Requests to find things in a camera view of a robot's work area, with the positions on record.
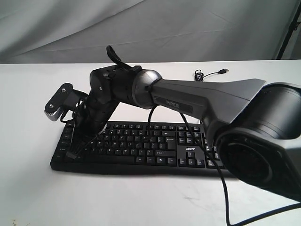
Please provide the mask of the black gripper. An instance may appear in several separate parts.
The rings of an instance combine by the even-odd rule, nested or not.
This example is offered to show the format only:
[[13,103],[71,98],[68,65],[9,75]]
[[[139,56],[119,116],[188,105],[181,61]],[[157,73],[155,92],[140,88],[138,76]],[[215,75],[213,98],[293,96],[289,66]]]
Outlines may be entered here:
[[86,147],[94,141],[94,136],[101,132],[109,118],[117,108],[117,101],[111,100],[102,104],[94,94],[89,93],[85,101],[78,107],[75,116],[75,128],[80,134],[72,138],[70,149],[65,157],[77,159]]

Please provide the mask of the grey black piper robot arm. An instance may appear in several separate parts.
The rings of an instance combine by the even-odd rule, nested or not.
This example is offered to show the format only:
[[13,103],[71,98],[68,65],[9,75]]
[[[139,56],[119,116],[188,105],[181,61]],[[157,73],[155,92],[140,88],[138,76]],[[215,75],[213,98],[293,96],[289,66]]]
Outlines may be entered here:
[[109,66],[91,72],[90,87],[74,115],[78,147],[104,128],[119,103],[160,105],[199,119],[208,146],[236,178],[301,199],[300,86],[259,79],[165,80],[154,70]]

